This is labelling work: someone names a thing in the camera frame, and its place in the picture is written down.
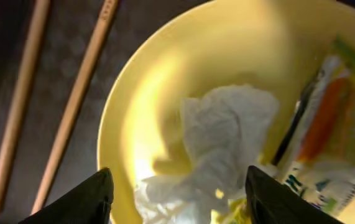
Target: brown stick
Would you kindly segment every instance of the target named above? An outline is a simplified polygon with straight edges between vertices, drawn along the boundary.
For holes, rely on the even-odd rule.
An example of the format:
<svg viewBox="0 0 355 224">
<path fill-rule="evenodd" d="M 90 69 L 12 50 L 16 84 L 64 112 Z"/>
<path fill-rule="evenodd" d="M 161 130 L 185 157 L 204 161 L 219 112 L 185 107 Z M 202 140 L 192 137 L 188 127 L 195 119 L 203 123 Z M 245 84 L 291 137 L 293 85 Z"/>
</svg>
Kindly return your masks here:
<svg viewBox="0 0 355 224">
<path fill-rule="evenodd" d="M 101 44 L 115 12 L 115 8 L 116 0 L 104 1 L 103 8 L 101 9 L 96 27 L 86 50 L 85 57 L 83 58 L 78 77 L 76 78 L 73 86 L 70 99 L 68 100 L 63 118 L 60 126 L 58 127 L 58 133 L 54 140 L 52 152 L 50 154 L 50 158 L 48 159 L 46 170 L 42 178 L 42 182 L 40 183 L 31 214 L 39 211 L 45 203 L 48 191 L 70 135 L 72 125 L 75 121 L 76 114 L 80 107 L 83 94 L 89 82 L 93 66 L 97 60 Z"/>
<path fill-rule="evenodd" d="M 0 149 L 0 209 L 12 165 L 22 115 L 38 56 L 50 0 L 37 0 Z"/>
</svg>

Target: food wrapper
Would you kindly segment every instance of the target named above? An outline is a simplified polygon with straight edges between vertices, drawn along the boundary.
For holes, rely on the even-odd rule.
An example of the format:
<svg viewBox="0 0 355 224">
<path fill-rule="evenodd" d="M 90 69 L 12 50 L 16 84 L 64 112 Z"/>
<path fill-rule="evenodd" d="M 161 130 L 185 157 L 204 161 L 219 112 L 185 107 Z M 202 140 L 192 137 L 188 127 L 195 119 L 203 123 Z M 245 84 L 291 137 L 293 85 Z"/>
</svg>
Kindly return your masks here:
<svg viewBox="0 0 355 224">
<path fill-rule="evenodd" d="M 337 38 L 317 79 L 282 183 L 337 216 L 355 196 L 355 48 Z"/>
</svg>

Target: white tissue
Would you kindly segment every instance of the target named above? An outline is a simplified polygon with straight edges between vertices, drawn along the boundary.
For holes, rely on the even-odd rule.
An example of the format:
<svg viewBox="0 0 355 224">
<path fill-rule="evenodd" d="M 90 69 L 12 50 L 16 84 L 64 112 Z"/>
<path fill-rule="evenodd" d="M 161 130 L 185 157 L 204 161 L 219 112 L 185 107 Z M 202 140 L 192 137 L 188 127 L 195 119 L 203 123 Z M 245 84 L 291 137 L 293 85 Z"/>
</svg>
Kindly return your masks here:
<svg viewBox="0 0 355 224">
<path fill-rule="evenodd" d="M 247 168 L 256 164 L 278 108 L 269 92 L 250 85 L 185 99 L 183 141 L 195 168 L 185 177 L 161 175 L 137 183 L 136 208 L 144 223 L 208 224 L 211 210 L 228 213 L 229 199 L 245 197 Z"/>
</svg>

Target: yellow bowl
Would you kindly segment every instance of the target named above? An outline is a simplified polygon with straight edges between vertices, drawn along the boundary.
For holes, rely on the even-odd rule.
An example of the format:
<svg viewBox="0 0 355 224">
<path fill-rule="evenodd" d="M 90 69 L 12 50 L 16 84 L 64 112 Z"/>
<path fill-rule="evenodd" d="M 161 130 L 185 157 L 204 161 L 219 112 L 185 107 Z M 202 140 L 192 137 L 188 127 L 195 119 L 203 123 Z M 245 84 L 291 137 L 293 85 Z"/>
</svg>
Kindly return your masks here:
<svg viewBox="0 0 355 224">
<path fill-rule="evenodd" d="M 101 119 L 98 168 L 114 177 L 113 223 L 142 222 L 136 180 L 190 171 L 178 113 L 188 96 L 233 83 L 271 91 L 280 111 L 262 156 L 269 162 L 336 34 L 355 43 L 355 9 L 331 0 L 216 0 L 157 31 L 122 70 Z M 355 206 L 341 216 L 354 217 Z"/>
</svg>

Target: dark background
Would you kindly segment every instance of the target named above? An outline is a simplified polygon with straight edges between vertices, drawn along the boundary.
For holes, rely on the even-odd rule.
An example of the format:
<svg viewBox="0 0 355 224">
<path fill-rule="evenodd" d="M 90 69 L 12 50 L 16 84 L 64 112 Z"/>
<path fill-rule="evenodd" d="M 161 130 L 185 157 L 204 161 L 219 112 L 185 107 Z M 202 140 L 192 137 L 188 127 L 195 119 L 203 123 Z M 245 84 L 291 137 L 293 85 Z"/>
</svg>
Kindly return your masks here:
<svg viewBox="0 0 355 224">
<path fill-rule="evenodd" d="M 166 22 L 206 1 L 120 0 L 47 205 L 96 172 L 101 113 L 129 57 Z M 0 223 L 17 223 L 29 216 L 102 4 L 102 0 L 52 1 Z M 0 0 L 0 142 L 33 6 L 32 0 Z"/>
</svg>

